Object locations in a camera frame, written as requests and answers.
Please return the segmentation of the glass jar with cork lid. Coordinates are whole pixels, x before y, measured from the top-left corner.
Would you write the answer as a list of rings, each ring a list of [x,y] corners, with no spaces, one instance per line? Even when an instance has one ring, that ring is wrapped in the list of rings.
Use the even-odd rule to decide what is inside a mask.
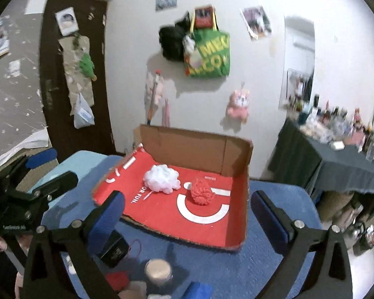
[[[148,280],[156,286],[165,285],[173,277],[170,263],[160,258],[149,260],[144,267],[144,272]]]

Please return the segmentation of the table with dark cloth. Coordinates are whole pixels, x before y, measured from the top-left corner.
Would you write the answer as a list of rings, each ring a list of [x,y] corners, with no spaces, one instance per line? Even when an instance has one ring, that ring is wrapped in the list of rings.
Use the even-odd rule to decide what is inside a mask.
[[[300,131],[287,118],[268,165],[273,181],[304,188],[310,197],[317,192],[374,193],[374,163],[355,146],[333,150]]]

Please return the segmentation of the blue textured blanket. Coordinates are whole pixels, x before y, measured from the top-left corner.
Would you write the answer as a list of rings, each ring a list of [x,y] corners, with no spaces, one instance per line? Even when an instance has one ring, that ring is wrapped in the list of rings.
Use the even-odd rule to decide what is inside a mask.
[[[58,229],[67,227],[75,219],[85,219],[94,208],[83,200],[90,199],[93,187],[120,159],[112,155],[90,171],[77,188],[70,191],[73,195],[65,207],[44,214],[43,225]],[[247,238],[237,252],[172,240],[124,220],[116,225],[116,230],[132,249],[115,270],[126,271],[132,281],[147,282],[146,263],[152,258],[162,258],[170,263],[173,277],[159,288],[147,282],[147,292],[168,294],[172,298],[181,298],[191,282],[210,285],[213,298],[255,298],[282,259],[273,250],[252,211],[248,212]]]

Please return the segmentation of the plastic bag on door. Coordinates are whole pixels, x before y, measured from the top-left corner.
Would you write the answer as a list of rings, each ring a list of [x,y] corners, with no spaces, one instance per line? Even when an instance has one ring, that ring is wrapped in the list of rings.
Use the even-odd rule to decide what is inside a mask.
[[[81,93],[78,94],[73,117],[73,124],[76,129],[93,126],[95,124],[92,109]]]

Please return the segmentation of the light teal cushion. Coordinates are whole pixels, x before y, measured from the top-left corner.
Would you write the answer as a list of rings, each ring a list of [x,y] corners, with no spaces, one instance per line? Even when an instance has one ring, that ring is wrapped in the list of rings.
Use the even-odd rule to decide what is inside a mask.
[[[104,155],[88,150],[80,150],[71,157],[65,159],[62,163],[59,163],[56,167],[51,169],[45,176],[41,177],[37,183],[31,187],[31,189],[27,193],[31,193],[35,188],[49,182],[50,180],[54,179],[55,177],[65,173],[66,171],[72,171],[78,177],[79,182],[81,182],[89,173],[92,171],[96,166],[100,165],[101,162],[106,160],[107,157],[111,157],[112,155]],[[57,199],[54,199],[48,206],[49,209],[45,213],[48,215],[49,212],[53,212],[54,209],[57,207],[65,207],[67,201],[71,199],[72,192],[68,192],[65,195],[60,196]],[[91,196],[89,200],[84,199],[83,201],[86,203],[90,203],[88,206],[92,206],[92,208],[96,207],[94,202],[92,202]]]

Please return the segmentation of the black bag on wall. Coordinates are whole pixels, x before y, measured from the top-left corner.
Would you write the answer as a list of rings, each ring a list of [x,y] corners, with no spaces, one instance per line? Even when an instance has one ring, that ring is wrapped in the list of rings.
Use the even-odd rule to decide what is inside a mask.
[[[171,26],[162,26],[159,29],[159,43],[162,55],[172,62],[184,61],[183,39],[190,31],[190,13],[187,11],[183,18]]]

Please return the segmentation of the white mesh bath pouf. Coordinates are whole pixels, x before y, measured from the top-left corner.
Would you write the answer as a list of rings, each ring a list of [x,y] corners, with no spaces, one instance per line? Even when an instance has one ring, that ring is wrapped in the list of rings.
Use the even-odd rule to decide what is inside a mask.
[[[151,191],[164,194],[171,194],[174,190],[179,190],[181,187],[179,172],[165,164],[153,165],[144,174],[143,182]]]

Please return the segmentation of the orange-tipped pole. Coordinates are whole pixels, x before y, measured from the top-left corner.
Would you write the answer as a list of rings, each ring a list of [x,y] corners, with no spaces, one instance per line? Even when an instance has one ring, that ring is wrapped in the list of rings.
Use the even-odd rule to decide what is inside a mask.
[[[150,102],[150,106],[149,106],[149,109],[148,109],[148,116],[147,116],[147,122],[146,122],[147,125],[150,125],[151,120],[153,119],[153,113],[154,113],[154,108],[155,108],[155,97],[156,97],[157,87],[158,87],[158,84],[159,84],[160,77],[161,77],[161,71],[157,70],[155,72],[155,78],[153,80],[151,102]]]

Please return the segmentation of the green plush on door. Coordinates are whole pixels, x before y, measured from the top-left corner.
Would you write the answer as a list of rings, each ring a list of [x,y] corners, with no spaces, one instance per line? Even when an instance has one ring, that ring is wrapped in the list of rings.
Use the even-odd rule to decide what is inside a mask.
[[[93,82],[97,80],[97,77],[94,73],[94,68],[95,68],[94,63],[91,60],[91,57],[88,53],[84,53],[82,55],[82,58],[79,62],[79,67],[80,67],[81,73],[83,73],[85,77],[89,78]]]

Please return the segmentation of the pink plush behind pole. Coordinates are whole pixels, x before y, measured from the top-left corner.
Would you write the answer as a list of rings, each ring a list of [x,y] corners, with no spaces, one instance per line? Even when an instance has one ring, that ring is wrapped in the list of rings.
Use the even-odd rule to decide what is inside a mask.
[[[146,100],[150,102],[150,105],[157,106],[163,97],[164,91],[164,80],[160,70],[156,71],[154,75],[151,73],[147,74],[145,90]]]

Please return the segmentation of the cardboard box red interior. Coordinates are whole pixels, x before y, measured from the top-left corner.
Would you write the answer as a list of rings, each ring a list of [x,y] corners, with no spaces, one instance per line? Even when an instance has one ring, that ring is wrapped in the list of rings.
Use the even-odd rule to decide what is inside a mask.
[[[92,191],[101,205],[114,190],[125,197],[122,217],[149,231],[192,244],[237,251],[247,237],[250,140],[207,132],[141,125],[136,146]],[[144,174],[165,164],[179,172],[181,187],[153,192]],[[205,180],[215,197],[197,205],[190,194],[195,179]]]

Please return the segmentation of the black rectangular box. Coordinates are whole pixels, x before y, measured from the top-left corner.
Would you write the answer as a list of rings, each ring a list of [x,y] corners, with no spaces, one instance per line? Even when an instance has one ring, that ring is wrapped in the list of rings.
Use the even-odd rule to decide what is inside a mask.
[[[130,245],[116,230],[112,231],[102,251],[98,254],[100,260],[109,268],[116,267],[130,250]]]

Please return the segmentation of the pink plush toy on wall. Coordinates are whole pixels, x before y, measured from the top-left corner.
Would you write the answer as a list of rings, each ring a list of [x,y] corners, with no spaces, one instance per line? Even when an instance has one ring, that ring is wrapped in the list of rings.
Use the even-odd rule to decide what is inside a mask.
[[[235,90],[230,95],[226,115],[232,119],[239,120],[242,124],[247,123],[249,117],[249,97],[249,90],[245,88]]]

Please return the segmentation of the white door poster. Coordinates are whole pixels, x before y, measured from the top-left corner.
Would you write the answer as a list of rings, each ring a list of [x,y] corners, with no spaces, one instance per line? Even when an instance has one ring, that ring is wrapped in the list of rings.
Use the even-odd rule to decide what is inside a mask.
[[[62,36],[69,36],[79,30],[73,7],[68,7],[55,13],[55,18]]]

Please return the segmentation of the wall photo right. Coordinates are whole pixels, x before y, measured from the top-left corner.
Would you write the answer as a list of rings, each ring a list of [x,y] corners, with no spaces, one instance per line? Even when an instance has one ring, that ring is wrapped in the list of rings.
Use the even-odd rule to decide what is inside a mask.
[[[272,33],[271,24],[262,6],[245,8],[241,11],[241,14],[253,40],[270,36]]]

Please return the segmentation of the dark brown door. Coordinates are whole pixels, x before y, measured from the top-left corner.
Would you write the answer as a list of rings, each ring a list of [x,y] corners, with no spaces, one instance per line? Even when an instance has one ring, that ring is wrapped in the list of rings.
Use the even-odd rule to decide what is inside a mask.
[[[79,30],[62,36],[55,13],[73,7]],[[62,162],[79,150],[115,154],[108,111],[104,68],[104,0],[47,0],[40,35],[40,89],[52,146]],[[81,73],[79,62],[88,53],[97,80]],[[94,114],[93,126],[76,129],[73,114],[81,93]]]

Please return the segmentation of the red mesh bath pouf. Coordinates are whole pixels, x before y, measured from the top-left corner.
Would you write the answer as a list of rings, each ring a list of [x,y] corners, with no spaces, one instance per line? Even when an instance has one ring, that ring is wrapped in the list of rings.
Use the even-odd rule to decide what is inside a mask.
[[[190,194],[197,205],[207,206],[215,197],[208,183],[203,179],[195,179],[190,187]]]

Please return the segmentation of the green tote bag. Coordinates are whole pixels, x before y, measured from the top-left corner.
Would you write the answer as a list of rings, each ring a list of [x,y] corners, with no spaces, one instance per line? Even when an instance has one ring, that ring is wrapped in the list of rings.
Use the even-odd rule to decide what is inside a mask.
[[[197,7],[183,38],[186,76],[222,78],[230,73],[230,34],[217,25],[215,8]]]

